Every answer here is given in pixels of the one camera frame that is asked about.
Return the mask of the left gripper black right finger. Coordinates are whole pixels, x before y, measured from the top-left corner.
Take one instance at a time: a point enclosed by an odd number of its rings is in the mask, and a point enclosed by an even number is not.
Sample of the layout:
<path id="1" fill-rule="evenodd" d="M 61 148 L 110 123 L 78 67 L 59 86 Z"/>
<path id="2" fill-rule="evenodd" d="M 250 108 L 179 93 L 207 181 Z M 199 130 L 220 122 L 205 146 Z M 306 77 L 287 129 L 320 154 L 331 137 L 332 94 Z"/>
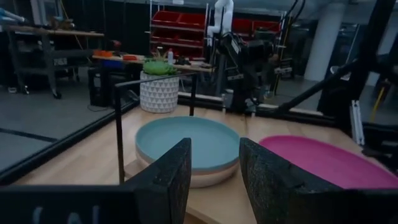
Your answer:
<path id="1" fill-rule="evenodd" d="M 330 193 L 339 187 L 241 138 L 244 186 L 258 223 L 337 223 Z"/>

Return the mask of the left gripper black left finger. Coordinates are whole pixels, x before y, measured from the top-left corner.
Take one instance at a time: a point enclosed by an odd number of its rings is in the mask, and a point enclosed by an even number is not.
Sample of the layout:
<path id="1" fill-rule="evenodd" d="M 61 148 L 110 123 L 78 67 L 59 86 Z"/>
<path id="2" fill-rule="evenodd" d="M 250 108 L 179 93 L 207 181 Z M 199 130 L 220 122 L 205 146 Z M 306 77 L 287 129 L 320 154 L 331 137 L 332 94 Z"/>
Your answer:
<path id="1" fill-rule="evenodd" d="M 192 141 L 181 139 L 159 159 L 125 181 L 132 188 L 134 223 L 182 224 L 192 172 Z"/>

